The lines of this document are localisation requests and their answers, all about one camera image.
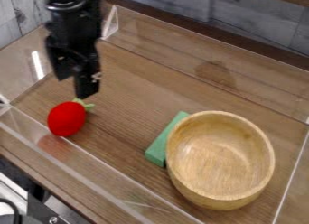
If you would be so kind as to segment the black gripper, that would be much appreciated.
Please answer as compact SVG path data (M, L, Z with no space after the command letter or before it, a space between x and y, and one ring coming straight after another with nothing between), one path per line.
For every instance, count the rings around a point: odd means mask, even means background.
M101 35L99 1L48 1L45 49L57 80L73 77L76 98L99 91L101 71L95 44Z

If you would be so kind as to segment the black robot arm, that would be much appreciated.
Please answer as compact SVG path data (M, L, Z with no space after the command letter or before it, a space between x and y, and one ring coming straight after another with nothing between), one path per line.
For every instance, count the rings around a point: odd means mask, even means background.
M45 9L50 20L44 45L53 73L58 80L73 78L76 98L85 99L100 86L100 0L45 0Z

